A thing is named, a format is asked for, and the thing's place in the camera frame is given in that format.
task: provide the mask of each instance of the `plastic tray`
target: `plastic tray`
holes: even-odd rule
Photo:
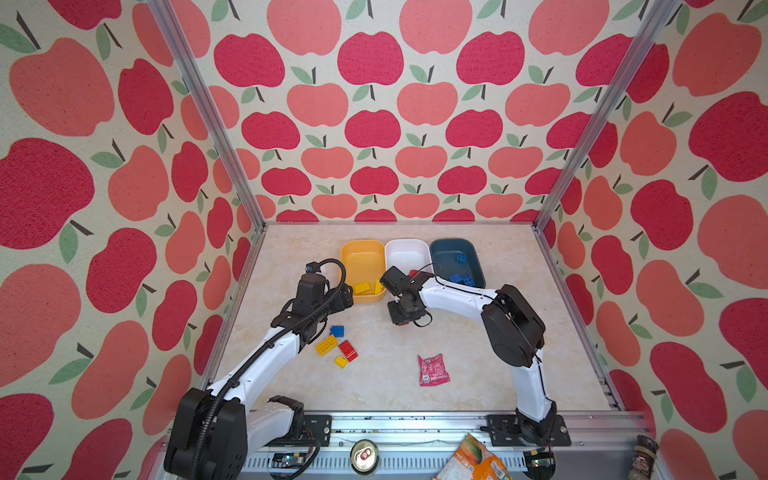
[[[391,266],[396,266],[405,275],[409,275],[411,270],[420,268],[423,268],[425,272],[434,273],[432,265],[429,265],[432,263],[429,245],[423,240],[415,238],[390,240],[384,247],[384,257],[386,258],[387,270]]]
[[[346,283],[376,282],[386,271],[384,244],[376,240],[353,240],[341,247],[341,262],[346,268]],[[386,290],[373,295],[354,295],[355,303],[374,303],[384,298]]]
[[[485,288],[485,277],[480,268],[480,260],[475,252],[475,246],[463,238],[441,238],[429,246],[432,262],[435,263],[435,275],[448,279],[451,275],[471,275],[477,288]],[[456,255],[467,256],[467,261],[459,263]]]

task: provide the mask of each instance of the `dark blue bin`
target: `dark blue bin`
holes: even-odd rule
[[[448,279],[451,275],[470,275],[477,288],[485,288],[485,277],[480,268],[480,260],[475,252],[475,246],[463,238],[441,238],[435,240],[429,246],[432,262],[435,267],[435,275]],[[464,263],[456,261],[456,255],[467,256]]]

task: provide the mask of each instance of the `yellow toy block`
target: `yellow toy block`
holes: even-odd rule
[[[335,349],[337,345],[339,345],[339,340],[337,340],[335,336],[331,335],[323,340],[318,346],[316,346],[315,350],[317,350],[320,356],[323,356],[331,350]]]
[[[373,287],[370,282],[360,282],[352,285],[355,295],[373,295]]]

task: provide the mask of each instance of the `beige table surface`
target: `beige table surface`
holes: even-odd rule
[[[559,410],[608,410],[594,370],[565,309],[541,250],[525,225],[270,225],[240,311],[216,374],[220,379],[260,342],[270,321],[296,295],[306,263],[339,258],[344,243],[374,239],[461,237],[475,245],[487,288],[508,283],[525,295],[546,325],[545,382]],[[338,282],[336,275],[331,284]],[[311,410],[509,410],[517,402],[509,366],[491,350],[483,325],[432,309],[426,328],[395,326],[389,298],[355,305],[329,318],[343,325],[344,338],[359,357],[346,369],[333,360],[336,349],[318,355],[307,346],[280,370],[256,403],[274,395],[304,403]],[[451,381],[419,385],[417,356],[443,354]]]

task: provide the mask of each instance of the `apple-patterned fabric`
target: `apple-patterned fabric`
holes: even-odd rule
[[[146,3],[2,2],[0,44],[0,479],[146,480],[251,221]]]
[[[222,119],[254,165],[250,186],[268,222],[530,222],[648,8],[194,1],[211,34],[197,66],[214,99],[237,99],[239,118]],[[668,62],[666,50],[649,61],[634,101],[653,96]],[[185,123],[197,129],[192,115]],[[613,156],[615,126],[596,148]]]
[[[768,478],[767,12],[681,2],[648,55],[668,51],[660,89],[634,98],[641,68],[609,119],[618,149],[590,155],[545,229],[677,480]]]

